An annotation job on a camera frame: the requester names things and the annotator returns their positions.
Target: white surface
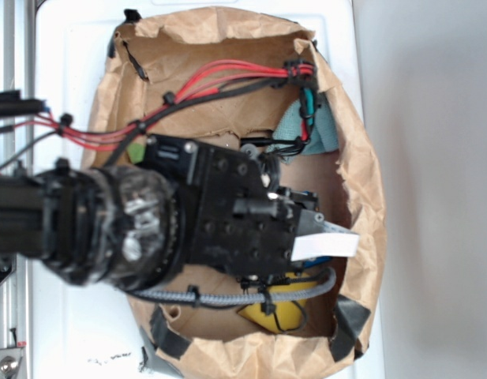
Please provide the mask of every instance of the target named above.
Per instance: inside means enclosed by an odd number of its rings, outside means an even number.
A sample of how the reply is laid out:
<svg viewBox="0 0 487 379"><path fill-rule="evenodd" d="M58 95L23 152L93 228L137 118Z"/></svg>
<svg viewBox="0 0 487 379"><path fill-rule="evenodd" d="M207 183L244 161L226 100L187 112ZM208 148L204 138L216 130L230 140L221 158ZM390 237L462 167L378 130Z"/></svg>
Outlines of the white surface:
<svg viewBox="0 0 487 379"><path fill-rule="evenodd" d="M107 44L124 8L138 8L143 17L203 6L149 1L48 0L37 18L37 96L48 99L56 115L75 115L75 126L88 122L92 98L104 68ZM317 30L319 50L345 83L361 112L358 62L351 3L240 1L224 5L289 18ZM58 156L80 162L81 150L54 139L36 149L36 170L44 170ZM66 286L43 266L33 269L33 379L63 377L143 377L138 373L142 342L123 294L100 284L90 288ZM355 366L336 379L383 379L380 322L375 321L372 348ZM123 358L115 355L131 353Z"/></svg>
<svg viewBox="0 0 487 379"><path fill-rule="evenodd" d="M359 235L339 225L324 221L325 232L296 237L292 261L318 257L355 257Z"/></svg>
<svg viewBox="0 0 487 379"><path fill-rule="evenodd" d="M386 374L487 379L487 0L354 0L388 201Z"/></svg>

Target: green fabric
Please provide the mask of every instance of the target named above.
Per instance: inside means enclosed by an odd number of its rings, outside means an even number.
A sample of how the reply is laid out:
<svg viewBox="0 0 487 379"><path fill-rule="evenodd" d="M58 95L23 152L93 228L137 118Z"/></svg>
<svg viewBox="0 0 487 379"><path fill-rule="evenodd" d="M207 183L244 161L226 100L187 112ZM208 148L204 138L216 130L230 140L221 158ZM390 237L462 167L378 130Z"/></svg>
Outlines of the green fabric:
<svg viewBox="0 0 487 379"><path fill-rule="evenodd" d="M301 104L299 100L294 101L290 107L283 114L282 119L273 133L273 138L276 140L294 140L301 136L301 115L299 108ZM272 145L268 151L273 151L276 148L282 148L284 145ZM320 154L322 152L334 152L338 149L338 134L336 132L335 119L332 117L331 108L324 96L321 96L320 108L315 114L315 127L313 128L312 136L309 144L306 145L302 154L312 155ZM291 157L286 159L286 162L291 162Z"/></svg>

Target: cardboard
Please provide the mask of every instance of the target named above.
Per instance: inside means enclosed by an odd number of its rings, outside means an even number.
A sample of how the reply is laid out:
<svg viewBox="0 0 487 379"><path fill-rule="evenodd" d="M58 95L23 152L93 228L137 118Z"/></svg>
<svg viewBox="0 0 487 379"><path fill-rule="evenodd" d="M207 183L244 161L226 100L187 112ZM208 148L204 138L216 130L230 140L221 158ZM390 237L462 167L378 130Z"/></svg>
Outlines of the cardboard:
<svg viewBox="0 0 487 379"><path fill-rule="evenodd" d="M225 7L150 17L115 30L114 56L107 59L92 108L92 130L121 129L155 110L165 92L177 91L196 69L216 59L275 67L299 56L314 61L320 92L335 118L339 151L296 157L283 167L282 184L317 192L328 221L361 235L356 257L332 261L338 273L335 288L308 301L309 323L293 335L266 332L238 316L238 310L161 306L167 330L183 338L187 348L176 358L160 349L157 354L185 377L322 378L350 365L368 347L386 246L380 168L356 110L312 38L313 32L294 22ZM291 86L267 88L185 109L152 132L238 148L240 137L270 134L297 97L298 89ZM87 153L84 162L99 165L106 158ZM241 293L233 278L198 266L186 266L168 289L184 291L188 284L199 285L203 293ZM135 298L129 302L137 323L153 339L150 321L157 306ZM361 317L350 314L347 302L359 307Z"/></svg>

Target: bolt head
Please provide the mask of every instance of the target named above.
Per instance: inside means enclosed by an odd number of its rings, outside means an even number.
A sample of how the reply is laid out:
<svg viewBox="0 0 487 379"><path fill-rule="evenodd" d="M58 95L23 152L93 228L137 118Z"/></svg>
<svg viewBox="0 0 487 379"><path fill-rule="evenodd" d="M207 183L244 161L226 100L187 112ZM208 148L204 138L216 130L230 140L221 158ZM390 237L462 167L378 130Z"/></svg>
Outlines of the bolt head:
<svg viewBox="0 0 487 379"><path fill-rule="evenodd" d="M0 370L7 377L16 373L19 368L19 363L13 357L5 357L0 361Z"/></svg>
<svg viewBox="0 0 487 379"><path fill-rule="evenodd" d="M194 142L189 141L184 144L183 149L185 150L186 153L193 154L197 150L197 145Z"/></svg>

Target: screw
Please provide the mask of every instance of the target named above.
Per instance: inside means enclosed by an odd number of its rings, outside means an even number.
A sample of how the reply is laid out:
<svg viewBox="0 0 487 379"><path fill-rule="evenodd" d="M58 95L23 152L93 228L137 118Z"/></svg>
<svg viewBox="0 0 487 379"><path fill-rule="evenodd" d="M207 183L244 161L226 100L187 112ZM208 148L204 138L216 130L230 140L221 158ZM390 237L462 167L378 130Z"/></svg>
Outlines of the screw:
<svg viewBox="0 0 487 379"><path fill-rule="evenodd" d="M186 153L192 154L196 152L197 150L197 144L195 144L192 141L187 142L186 144L183 145L183 149L185 150Z"/></svg>
<svg viewBox="0 0 487 379"><path fill-rule="evenodd" d="M204 231L211 234L215 231L215 224L212 221L207 221L204 223Z"/></svg>
<svg viewBox="0 0 487 379"><path fill-rule="evenodd" d="M224 227L224 231L229 234L229 235L232 235L234 233L234 227L231 223L226 223L226 226Z"/></svg>
<svg viewBox="0 0 487 379"><path fill-rule="evenodd" d="M156 144L156 143L157 143L157 138L155 138L154 136L147 138L147 144Z"/></svg>
<svg viewBox="0 0 487 379"><path fill-rule="evenodd" d="M0 361L0 370L5 377L12 377L19 368L19 364L15 358L5 357Z"/></svg>
<svg viewBox="0 0 487 379"><path fill-rule="evenodd" d="M227 171L227 168L229 167L229 163L227 162L227 159L225 159L225 158L222 158L222 159L217 160L217 162L215 163L215 165L222 172Z"/></svg>
<svg viewBox="0 0 487 379"><path fill-rule="evenodd" d="M316 213L315 214L315 221L318 223L323 223L324 222L324 215L322 213Z"/></svg>
<svg viewBox="0 0 487 379"><path fill-rule="evenodd" d="M241 163L240 165L238 165L238 173L241 176L245 176L247 172L249 172L249 168L246 164Z"/></svg>

